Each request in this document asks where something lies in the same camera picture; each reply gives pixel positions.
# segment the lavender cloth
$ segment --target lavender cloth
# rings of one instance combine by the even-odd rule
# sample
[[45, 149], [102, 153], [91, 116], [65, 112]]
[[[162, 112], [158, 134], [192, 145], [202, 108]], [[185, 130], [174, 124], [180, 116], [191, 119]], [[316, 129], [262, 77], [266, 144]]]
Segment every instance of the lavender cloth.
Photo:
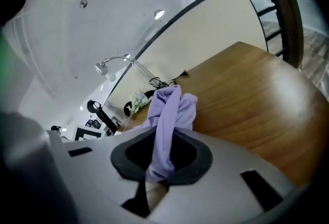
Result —
[[175, 127], [192, 130], [196, 104], [197, 97], [192, 94], [182, 96], [179, 85], [155, 91], [148, 118], [140, 126], [134, 128], [157, 126], [152, 161], [146, 172], [147, 182], [161, 181], [175, 171], [170, 161], [173, 131]]

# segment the wooden table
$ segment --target wooden table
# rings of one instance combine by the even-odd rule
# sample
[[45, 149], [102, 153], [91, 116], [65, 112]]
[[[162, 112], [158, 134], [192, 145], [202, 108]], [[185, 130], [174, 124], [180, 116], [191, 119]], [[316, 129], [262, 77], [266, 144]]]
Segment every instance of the wooden table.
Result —
[[[306, 77], [244, 43], [188, 72], [177, 83], [198, 97], [194, 131], [244, 146], [297, 186], [311, 180], [327, 144], [329, 104]], [[135, 114], [127, 129], [147, 112]]]

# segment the recessed light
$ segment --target recessed light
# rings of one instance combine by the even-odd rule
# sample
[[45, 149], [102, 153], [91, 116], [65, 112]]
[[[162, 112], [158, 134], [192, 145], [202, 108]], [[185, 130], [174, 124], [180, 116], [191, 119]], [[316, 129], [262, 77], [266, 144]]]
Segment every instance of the recessed light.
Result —
[[126, 58], [130, 58], [130, 54], [125, 54], [125, 55], [123, 55], [124, 57], [126, 57]]
[[164, 10], [162, 9], [158, 9], [154, 12], [154, 19], [158, 20], [159, 18], [161, 18], [163, 16], [163, 14], [165, 13]]

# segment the wall lamp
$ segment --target wall lamp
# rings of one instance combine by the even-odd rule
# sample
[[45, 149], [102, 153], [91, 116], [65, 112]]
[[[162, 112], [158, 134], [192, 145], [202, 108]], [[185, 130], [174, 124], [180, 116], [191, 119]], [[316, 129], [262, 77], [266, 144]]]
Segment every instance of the wall lamp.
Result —
[[145, 78], [147, 78], [147, 80], [149, 81], [149, 83], [155, 87], [160, 85], [160, 81], [158, 79], [155, 79], [156, 77], [150, 73], [143, 65], [141, 65], [138, 61], [136, 61], [135, 59], [129, 59], [127, 57], [124, 56], [119, 56], [119, 57], [111, 57], [109, 59], [105, 59], [102, 62], [99, 62], [95, 65], [95, 69], [96, 71], [101, 74], [102, 76], [105, 76], [106, 78], [108, 78], [111, 82], [116, 80], [116, 75], [114, 73], [111, 73], [108, 71], [108, 67], [106, 66], [106, 63], [114, 60], [114, 59], [123, 59], [126, 61], [130, 61], [131, 64], [134, 66], [136, 65], [139, 69], [139, 71], [143, 74], [143, 76]]

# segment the power cord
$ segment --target power cord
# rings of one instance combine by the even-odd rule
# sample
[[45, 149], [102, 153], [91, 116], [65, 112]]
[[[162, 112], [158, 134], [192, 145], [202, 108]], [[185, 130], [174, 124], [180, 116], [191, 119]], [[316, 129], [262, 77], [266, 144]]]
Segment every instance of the power cord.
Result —
[[[162, 80], [160, 80], [159, 77], [154, 77], [152, 79], [149, 80], [149, 84], [151, 84], [156, 90], [159, 90], [159, 89], [162, 89], [162, 88], [165, 88], [165, 87], [169, 87], [170, 84], [174, 83], [176, 84], [176, 80], [179, 78], [179, 77], [183, 77], [183, 76], [188, 76], [188, 72], [187, 71], [183, 71], [178, 77], [172, 79], [172, 82], [170, 82], [169, 84], [166, 83], [166, 82], [163, 82]], [[152, 81], [158, 81], [157, 83], [159, 84], [158, 86], [152, 84]]]

